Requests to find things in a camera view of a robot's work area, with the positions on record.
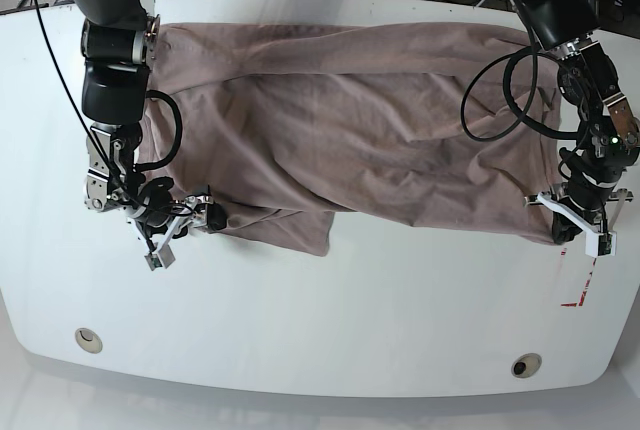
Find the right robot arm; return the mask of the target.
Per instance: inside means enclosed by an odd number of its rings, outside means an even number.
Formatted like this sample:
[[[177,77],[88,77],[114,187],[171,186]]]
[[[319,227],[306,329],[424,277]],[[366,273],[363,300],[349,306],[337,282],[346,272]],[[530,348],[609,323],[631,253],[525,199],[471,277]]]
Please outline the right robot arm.
[[[155,0],[74,1],[85,17],[81,110],[92,123],[86,206],[96,212],[124,210],[146,244],[157,234],[174,239],[191,228],[223,230],[227,214],[208,191],[175,200],[171,178],[146,178],[174,160],[183,136],[177,103],[148,87],[160,28]],[[168,106],[174,117],[173,142],[161,159],[138,164],[135,152],[142,142],[145,105],[157,102]]]

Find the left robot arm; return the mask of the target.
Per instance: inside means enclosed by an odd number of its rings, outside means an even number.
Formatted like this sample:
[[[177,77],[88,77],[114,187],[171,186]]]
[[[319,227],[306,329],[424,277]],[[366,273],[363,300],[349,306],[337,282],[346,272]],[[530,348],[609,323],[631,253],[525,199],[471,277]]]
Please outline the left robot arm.
[[[526,201],[552,211],[555,243],[583,234],[594,245],[596,255],[610,255],[614,220],[606,205],[615,202],[622,206],[628,198],[617,184],[639,158],[639,121],[619,86],[612,60],[591,37],[599,24],[588,0],[509,1],[525,27],[529,44],[499,60],[505,66],[503,96],[515,120],[493,138],[500,140],[524,124],[552,140],[573,141],[573,149],[559,151],[558,171],[563,183]],[[529,117],[531,100],[517,104],[511,91],[512,77],[525,58],[531,59],[534,72],[542,58],[557,65],[561,94],[578,112],[576,131],[553,130]]]

